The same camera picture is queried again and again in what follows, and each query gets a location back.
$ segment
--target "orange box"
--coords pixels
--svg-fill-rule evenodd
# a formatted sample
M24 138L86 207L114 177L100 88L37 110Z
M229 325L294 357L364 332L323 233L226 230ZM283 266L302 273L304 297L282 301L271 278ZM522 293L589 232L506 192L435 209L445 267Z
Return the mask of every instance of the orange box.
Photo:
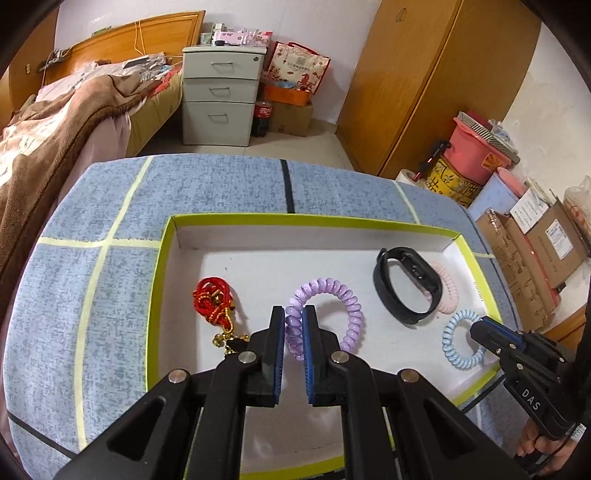
M296 90L295 88L281 88L274 85L265 85L265 100L270 102L289 103L290 105L308 105L312 92Z

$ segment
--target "red knotted cord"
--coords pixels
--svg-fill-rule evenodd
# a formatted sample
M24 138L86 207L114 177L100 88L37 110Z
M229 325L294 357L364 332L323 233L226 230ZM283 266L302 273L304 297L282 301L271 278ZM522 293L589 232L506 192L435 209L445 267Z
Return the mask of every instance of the red knotted cord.
M234 324L230 310L234 309L230 285L219 277L202 279L193 292L193 307L212 325L219 325L224 332L231 333Z

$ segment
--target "plastic bag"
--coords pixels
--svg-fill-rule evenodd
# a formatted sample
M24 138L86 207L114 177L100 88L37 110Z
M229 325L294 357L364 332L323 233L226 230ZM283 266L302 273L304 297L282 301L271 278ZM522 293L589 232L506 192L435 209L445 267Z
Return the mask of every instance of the plastic bag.
M581 185L564 191L564 206L587 242L591 242L591 177L586 175Z

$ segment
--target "wardrobe door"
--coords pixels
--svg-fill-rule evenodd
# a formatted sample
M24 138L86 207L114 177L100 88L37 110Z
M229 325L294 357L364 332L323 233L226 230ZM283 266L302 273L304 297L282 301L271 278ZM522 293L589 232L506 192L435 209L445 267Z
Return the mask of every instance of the wardrobe door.
M540 36L540 20L519 0L463 0L421 98L380 172L395 179L417 171L460 110L503 120L519 91Z
M377 175L407 123L461 0L382 0L338 121L353 166Z

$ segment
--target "white wall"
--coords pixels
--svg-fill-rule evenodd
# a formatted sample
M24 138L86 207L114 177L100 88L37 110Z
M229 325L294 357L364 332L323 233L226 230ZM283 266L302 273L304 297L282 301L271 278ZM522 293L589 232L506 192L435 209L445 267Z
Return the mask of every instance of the white wall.
M503 125L521 157L515 172L536 179L560 199L566 188L591 175L591 93L545 25ZM590 275L586 260L566 281L554 324L586 302Z
M336 123L380 0L65 0L56 48L68 48L104 27L172 12L205 10L205 22L272 30L331 58L314 96L314 117Z

